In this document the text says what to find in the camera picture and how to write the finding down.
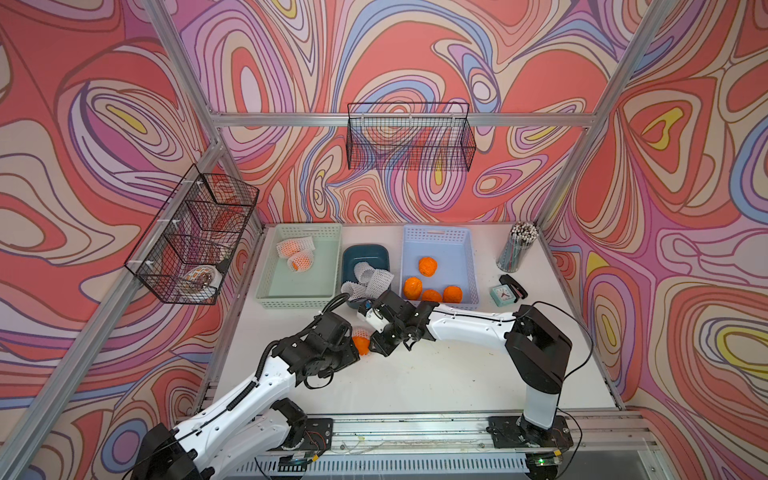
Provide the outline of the white foam net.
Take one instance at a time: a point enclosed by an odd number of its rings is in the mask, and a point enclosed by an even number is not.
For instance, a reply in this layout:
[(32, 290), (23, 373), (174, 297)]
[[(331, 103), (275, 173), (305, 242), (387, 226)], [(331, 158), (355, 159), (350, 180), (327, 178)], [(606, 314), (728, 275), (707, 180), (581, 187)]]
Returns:
[(368, 262), (357, 262), (353, 267), (353, 273), (359, 284), (367, 285), (375, 273), (375, 268)]
[(394, 275), (383, 269), (374, 269), (370, 280), (366, 285), (365, 296), (375, 300), (391, 287)]
[(340, 287), (340, 292), (348, 295), (349, 301), (356, 301), (366, 297), (367, 286), (357, 282), (347, 281)]

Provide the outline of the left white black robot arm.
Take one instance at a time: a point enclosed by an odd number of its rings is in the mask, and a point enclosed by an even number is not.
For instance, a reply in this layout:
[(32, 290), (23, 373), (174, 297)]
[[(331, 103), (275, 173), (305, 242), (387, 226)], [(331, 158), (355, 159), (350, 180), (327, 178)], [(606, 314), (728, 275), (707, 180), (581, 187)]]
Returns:
[(289, 396), (309, 378), (331, 379), (359, 360), (352, 331), (327, 311), (270, 342), (255, 372), (220, 400), (173, 428), (149, 430), (126, 478), (223, 479), (252, 457), (301, 446), (308, 419)]

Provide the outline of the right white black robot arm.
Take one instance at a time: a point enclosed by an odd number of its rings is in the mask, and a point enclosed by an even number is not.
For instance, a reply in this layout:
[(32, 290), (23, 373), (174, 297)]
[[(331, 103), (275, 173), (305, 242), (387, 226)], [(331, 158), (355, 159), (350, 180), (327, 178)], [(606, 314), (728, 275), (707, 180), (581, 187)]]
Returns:
[(526, 384), (521, 427), (541, 434), (552, 429), (572, 341), (535, 306), (472, 312), (432, 301), (415, 305), (387, 291), (358, 316), (373, 328), (370, 350), (383, 356), (420, 341), (460, 341), (506, 352)]

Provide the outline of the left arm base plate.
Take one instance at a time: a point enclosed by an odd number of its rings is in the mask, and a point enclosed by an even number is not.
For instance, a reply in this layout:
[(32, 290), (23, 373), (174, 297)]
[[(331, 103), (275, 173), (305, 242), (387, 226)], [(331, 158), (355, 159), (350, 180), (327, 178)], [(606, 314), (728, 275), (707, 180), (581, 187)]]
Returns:
[(309, 451), (324, 452), (332, 447), (334, 420), (330, 417), (310, 417), (303, 429), (300, 440), (289, 437), (283, 445), (271, 452)]

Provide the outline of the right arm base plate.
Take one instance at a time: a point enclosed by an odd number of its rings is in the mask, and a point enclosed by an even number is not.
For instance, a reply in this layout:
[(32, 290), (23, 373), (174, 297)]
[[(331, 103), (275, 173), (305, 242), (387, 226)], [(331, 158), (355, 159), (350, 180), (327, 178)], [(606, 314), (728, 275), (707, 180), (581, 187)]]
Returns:
[(559, 449), (574, 446), (573, 437), (562, 415), (556, 415), (549, 429), (542, 429), (527, 422), (522, 415), (490, 416), (486, 432), (497, 449)]

